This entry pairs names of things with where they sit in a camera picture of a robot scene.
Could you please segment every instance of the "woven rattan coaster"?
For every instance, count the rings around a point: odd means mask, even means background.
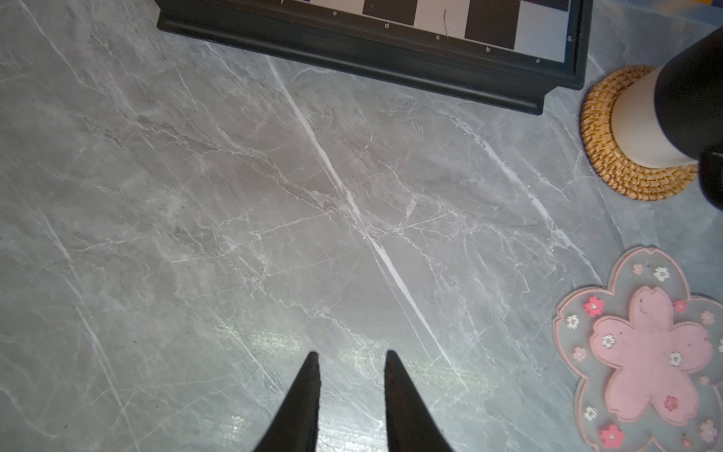
[[[616,192],[634,200],[659,201],[683,191],[698,175],[698,165],[646,168],[629,159],[612,136],[612,106],[636,80],[655,69],[628,66],[593,86],[585,99],[581,130],[588,157],[595,171]]]

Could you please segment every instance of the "sakura coaster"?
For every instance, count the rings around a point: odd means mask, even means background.
[[[560,356],[581,376],[575,418],[595,451],[718,450],[723,305],[691,295],[669,255],[626,252],[607,288],[560,303],[553,328]]]

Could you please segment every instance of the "pink cherry blossom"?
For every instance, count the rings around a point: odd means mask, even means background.
[[[671,412],[677,408],[677,399],[673,396],[668,396],[665,399],[665,403],[663,404],[663,406],[665,406],[665,409]]]
[[[590,349],[617,369],[605,391],[605,404],[621,422],[642,418],[652,404],[666,422],[683,426],[698,413],[698,391],[688,374],[702,370],[713,356],[708,331],[698,323],[673,325],[673,304],[656,287],[639,289],[630,301],[630,320],[603,317],[593,325]],[[615,336],[607,348],[602,337]],[[680,355],[673,362],[671,356]],[[675,398],[675,409],[666,406]]]
[[[620,431],[617,428],[617,425],[610,424],[607,426],[607,429],[600,432],[600,439],[602,439],[602,443],[605,447],[617,449],[623,445],[625,433]]]
[[[685,312],[685,308],[687,308],[687,307],[688,307],[688,303],[686,303],[683,300],[678,300],[675,302],[675,310],[678,312],[681,312],[681,313]]]
[[[583,359],[587,357],[587,350],[585,350],[582,347],[575,347],[575,353],[573,353],[573,358],[577,362],[582,362]]]
[[[590,300],[585,303],[585,311],[590,314],[590,317],[595,317],[596,315],[601,315],[604,311],[605,302],[602,301],[600,298],[596,296],[590,297]]]

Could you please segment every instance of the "marble floor tile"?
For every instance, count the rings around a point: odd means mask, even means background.
[[[0,443],[250,451],[310,350],[319,451],[385,451],[398,351],[457,452],[580,451],[550,325],[639,244],[723,299],[723,215],[644,203],[529,116],[161,33],[152,0],[0,0]],[[705,25],[597,1],[587,85]]]

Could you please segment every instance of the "white cylindrical base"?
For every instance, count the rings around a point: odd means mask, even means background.
[[[612,135],[629,159],[648,168],[698,163],[667,139],[655,114],[655,84],[662,67],[621,92],[612,107]]]

